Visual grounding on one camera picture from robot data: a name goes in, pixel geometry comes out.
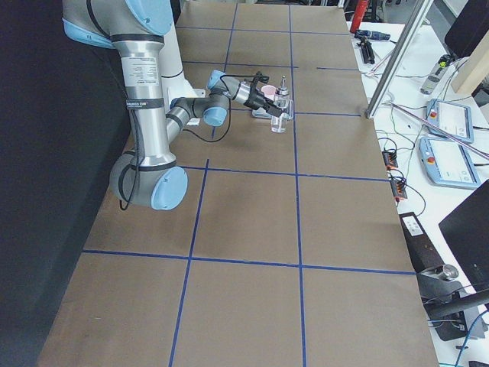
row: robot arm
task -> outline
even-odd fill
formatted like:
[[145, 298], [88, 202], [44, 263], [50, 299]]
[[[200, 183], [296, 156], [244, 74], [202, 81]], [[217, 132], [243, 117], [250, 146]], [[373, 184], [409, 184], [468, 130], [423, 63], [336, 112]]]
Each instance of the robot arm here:
[[[127, 203], [169, 210], [181, 202], [188, 179], [170, 143], [190, 119], [222, 125], [228, 99], [281, 113], [257, 90], [257, 82], [267, 80], [259, 73], [249, 86], [215, 70], [209, 97], [195, 98], [183, 75], [169, 0], [63, 0], [63, 23], [75, 41], [115, 48], [121, 56], [135, 147], [115, 162], [110, 187]], [[169, 109], [174, 96], [180, 98]]]

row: black monitor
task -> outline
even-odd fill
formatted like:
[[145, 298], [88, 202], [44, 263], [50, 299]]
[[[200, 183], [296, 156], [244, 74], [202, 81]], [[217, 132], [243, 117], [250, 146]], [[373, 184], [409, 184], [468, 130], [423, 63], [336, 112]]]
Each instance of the black monitor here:
[[439, 227], [474, 289], [488, 289], [489, 180], [448, 214]]
[[470, 0], [445, 36], [445, 43], [458, 57], [466, 57], [489, 30], [489, 1]]

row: black backdrop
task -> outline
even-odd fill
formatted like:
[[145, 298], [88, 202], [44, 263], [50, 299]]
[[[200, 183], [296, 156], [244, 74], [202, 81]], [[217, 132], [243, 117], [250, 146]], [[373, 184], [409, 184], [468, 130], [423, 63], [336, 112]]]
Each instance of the black backdrop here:
[[[35, 365], [130, 131], [107, 66], [61, 17], [61, 1], [0, 13], [0, 366]], [[117, 52], [96, 52], [121, 78]]]

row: pink object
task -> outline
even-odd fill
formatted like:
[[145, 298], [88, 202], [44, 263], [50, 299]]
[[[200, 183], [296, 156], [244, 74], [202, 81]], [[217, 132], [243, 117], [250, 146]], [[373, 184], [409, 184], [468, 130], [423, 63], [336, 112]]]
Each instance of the pink object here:
[[274, 100], [275, 96], [275, 88], [274, 86], [271, 86], [270, 84], [267, 84], [266, 86], [261, 87], [261, 92], [267, 97], [268, 99], [271, 99], [272, 101]]

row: spray can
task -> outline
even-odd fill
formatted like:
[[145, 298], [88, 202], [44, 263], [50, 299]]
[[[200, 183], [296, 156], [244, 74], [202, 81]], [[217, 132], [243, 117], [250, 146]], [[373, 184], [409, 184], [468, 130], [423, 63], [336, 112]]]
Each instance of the spray can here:
[[350, 32], [355, 33], [360, 28], [360, 23], [364, 18], [365, 12], [368, 8], [368, 0], [358, 0], [355, 13], [353, 14], [353, 21], [351, 21]]
[[428, 75], [419, 91], [422, 94], [431, 94], [454, 60], [455, 58], [452, 55], [446, 54], [441, 56], [440, 60], [438, 60], [435, 66], [432, 68], [431, 73]]

